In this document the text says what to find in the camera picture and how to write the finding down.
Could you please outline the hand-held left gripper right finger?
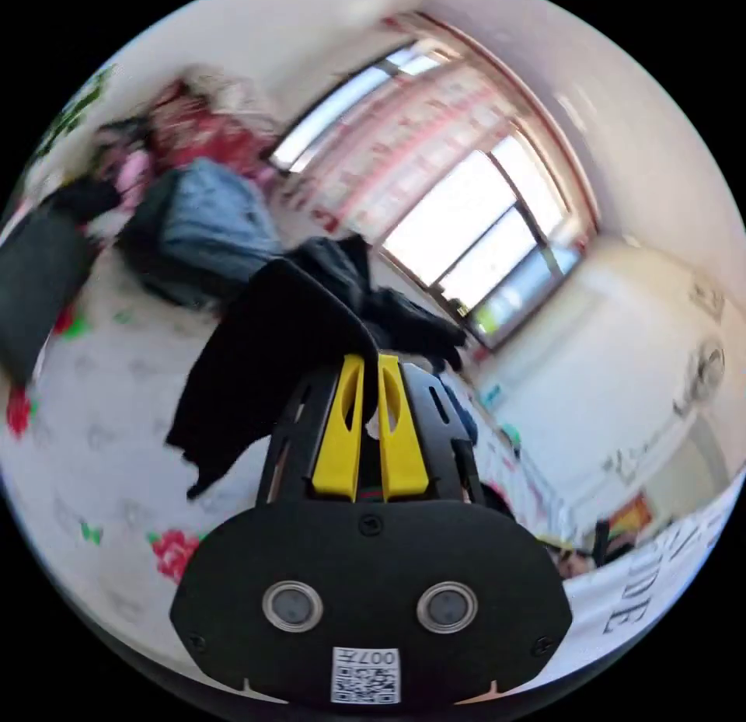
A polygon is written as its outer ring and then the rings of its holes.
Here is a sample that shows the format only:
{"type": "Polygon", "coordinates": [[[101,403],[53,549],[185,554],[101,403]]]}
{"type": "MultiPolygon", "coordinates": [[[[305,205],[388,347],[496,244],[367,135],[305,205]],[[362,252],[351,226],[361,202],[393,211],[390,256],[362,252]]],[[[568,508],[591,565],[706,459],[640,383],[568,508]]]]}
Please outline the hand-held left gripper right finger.
{"type": "Polygon", "coordinates": [[[378,356],[378,428],[385,501],[420,497],[429,477],[399,359],[378,356]]]}

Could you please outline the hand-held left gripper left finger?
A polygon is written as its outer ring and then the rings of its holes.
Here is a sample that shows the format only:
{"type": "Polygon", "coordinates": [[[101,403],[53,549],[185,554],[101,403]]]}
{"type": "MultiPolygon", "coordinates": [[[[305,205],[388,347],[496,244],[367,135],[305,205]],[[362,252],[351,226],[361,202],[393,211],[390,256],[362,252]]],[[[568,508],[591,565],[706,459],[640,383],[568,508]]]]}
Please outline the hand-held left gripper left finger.
{"type": "Polygon", "coordinates": [[[347,355],[333,394],[312,474],[316,495],[353,502],[363,430],[364,360],[347,355]]]}

